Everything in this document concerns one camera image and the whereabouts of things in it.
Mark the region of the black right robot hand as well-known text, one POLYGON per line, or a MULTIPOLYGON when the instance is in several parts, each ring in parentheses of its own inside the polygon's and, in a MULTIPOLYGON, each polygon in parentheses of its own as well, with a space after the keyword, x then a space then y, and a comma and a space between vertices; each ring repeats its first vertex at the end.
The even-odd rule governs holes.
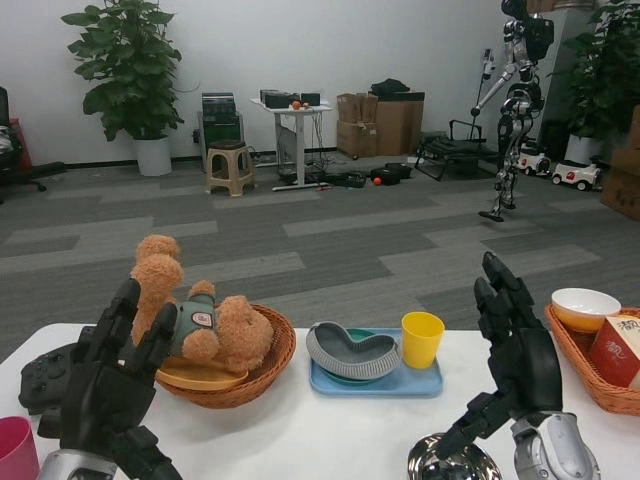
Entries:
POLYGON ((533 312, 534 301, 522 278, 492 252, 484 253, 485 275, 474 295, 482 336, 490 342, 489 369, 497 390, 482 392, 436 445, 445 460, 477 438, 487 439, 508 420, 563 409, 559 360, 549 331, 533 312))

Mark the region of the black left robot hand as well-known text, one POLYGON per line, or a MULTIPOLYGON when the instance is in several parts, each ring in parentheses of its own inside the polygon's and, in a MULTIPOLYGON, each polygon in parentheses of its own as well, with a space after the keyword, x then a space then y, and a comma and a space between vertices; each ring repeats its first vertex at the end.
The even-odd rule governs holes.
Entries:
POLYGON ((140 284, 127 279, 96 325, 88 350, 71 370, 61 402, 60 479, 179 479, 157 437, 142 425, 156 390, 156 372, 168 357, 177 317, 165 304, 129 358, 127 345, 137 313, 140 284))

